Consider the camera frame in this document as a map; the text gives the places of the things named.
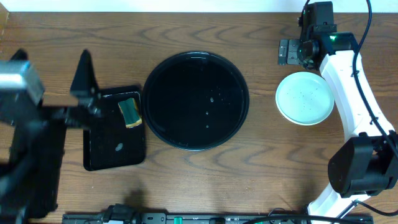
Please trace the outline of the mint green plate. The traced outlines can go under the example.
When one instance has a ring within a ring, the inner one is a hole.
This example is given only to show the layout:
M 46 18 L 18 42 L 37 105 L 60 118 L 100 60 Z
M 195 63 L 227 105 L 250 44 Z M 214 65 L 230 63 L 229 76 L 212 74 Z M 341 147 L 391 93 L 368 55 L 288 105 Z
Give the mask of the mint green plate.
M 335 99 L 327 82 L 310 72 L 296 72 L 285 77 L 275 93 L 278 110 L 292 123 L 312 126 L 331 114 Z

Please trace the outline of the yellow green sponge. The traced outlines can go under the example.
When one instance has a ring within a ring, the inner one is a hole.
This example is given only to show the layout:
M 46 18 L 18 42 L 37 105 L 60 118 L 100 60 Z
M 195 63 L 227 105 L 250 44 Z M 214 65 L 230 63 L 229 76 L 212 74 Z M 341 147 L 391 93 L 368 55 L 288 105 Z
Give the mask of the yellow green sponge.
M 142 124 L 142 117 L 139 113 L 137 103 L 134 98 L 128 98 L 118 103 L 127 128 L 134 128 Z

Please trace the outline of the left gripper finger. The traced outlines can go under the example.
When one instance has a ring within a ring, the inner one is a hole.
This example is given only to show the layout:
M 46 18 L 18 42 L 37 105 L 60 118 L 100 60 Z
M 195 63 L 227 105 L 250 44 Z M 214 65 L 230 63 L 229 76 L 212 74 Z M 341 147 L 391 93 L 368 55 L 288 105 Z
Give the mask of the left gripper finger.
M 92 98 L 99 92 L 90 51 L 85 49 L 78 62 L 70 94 L 76 98 Z
M 18 49 L 11 60 L 28 60 L 28 54 L 24 49 Z

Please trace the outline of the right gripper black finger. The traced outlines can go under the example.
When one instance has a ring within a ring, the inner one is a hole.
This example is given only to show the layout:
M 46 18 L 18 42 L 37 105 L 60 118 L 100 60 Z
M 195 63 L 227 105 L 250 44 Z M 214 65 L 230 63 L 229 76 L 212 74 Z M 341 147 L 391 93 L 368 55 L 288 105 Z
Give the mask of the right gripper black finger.
M 279 42 L 278 64 L 286 65 L 289 52 L 289 40 L 282 39 Z
M 300 41 L 298 39 L 290 39 L 287 52 L 288 65 L 300 65 L 301 61 L 298 58 Z

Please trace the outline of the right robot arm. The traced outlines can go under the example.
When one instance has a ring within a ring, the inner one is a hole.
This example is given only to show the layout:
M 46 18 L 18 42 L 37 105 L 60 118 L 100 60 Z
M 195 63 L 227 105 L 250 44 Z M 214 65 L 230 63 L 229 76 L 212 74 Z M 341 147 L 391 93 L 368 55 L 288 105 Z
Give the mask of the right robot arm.
M 364 74 L 361 43 L 347 32 L 319 33 L 279 43 L 281 65 L 301 65 L 284 78 L 275 102 L 289 121 L 318 124 L 337 108 L 345 140 L 328 162 L 328 185 L 307 206 L 313 217 L 342 218 L 397 182 L 397 133 Z

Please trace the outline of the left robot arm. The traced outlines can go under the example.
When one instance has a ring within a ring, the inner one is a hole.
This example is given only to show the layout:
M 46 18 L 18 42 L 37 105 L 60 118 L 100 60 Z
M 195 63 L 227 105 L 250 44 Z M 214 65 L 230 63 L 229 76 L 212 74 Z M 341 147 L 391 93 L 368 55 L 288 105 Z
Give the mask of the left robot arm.
M 102 116 L 88 50 L 70 88 L 76 106 L 45 106 L 44 92 L 24 49 L 1 61 L 1 122 L 14 127 L 9 159 L 1 163 L 1 223 L 27 223 L 57 209 L 67 128 L 89 129 Z

